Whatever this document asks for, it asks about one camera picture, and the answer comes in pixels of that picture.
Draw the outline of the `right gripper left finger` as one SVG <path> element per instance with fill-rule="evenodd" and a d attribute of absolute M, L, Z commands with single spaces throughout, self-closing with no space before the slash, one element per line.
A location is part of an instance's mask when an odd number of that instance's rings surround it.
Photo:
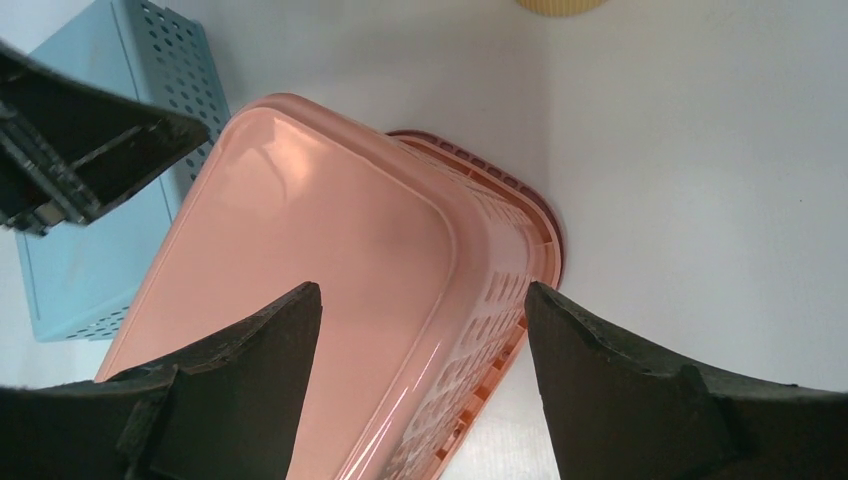
<path fill-rule="evenodd" d="M 306 282 L 255 314 L 96 383 L 1 391 L 5 479 L 282 479 L 322 299 Z"/>

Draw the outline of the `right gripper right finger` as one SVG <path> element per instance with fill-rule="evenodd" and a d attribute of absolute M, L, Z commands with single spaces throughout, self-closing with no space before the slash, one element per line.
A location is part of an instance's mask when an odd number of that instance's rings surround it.
<path fill-rule="evenodd" d="M 528 338 L 563 479 L 843 479 L 847 396 L 678 354 L 553 288 Z"/>

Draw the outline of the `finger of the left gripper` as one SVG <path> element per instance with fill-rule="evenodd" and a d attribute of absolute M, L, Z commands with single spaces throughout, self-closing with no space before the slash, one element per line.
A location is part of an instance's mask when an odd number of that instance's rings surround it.
<path fill-rule="evenodd" d="M 77 82 L 1 46 L 1 225 L 89 225 L 205 143 L 198 119 Z"/>

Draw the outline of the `blue plastic basket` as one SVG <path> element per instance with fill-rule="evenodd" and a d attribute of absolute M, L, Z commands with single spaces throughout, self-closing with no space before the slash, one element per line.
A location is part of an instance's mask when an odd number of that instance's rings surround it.
<path fill-rule="evenodd" d="M 148 1 L 96 1 L 34 50 L 74 79 L 190 114 L 217 140 L 230 117 L 202 26 Z M 39 342 L 109 340 L 212 150 L 204 143 L 89 227 L 18 235 Z"/>

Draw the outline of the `pink plastic basket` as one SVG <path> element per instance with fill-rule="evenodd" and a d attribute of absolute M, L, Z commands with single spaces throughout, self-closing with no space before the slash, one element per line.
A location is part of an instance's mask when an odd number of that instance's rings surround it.
<path fill-rule="evenodd" d="M 525 340 L 528 287 L 559 285 L 564 265 L 555 213 L 504 170 L 269 95 L 225 126 L 97 380 L 314 282 L 290 477 L 437 479 Z"/>

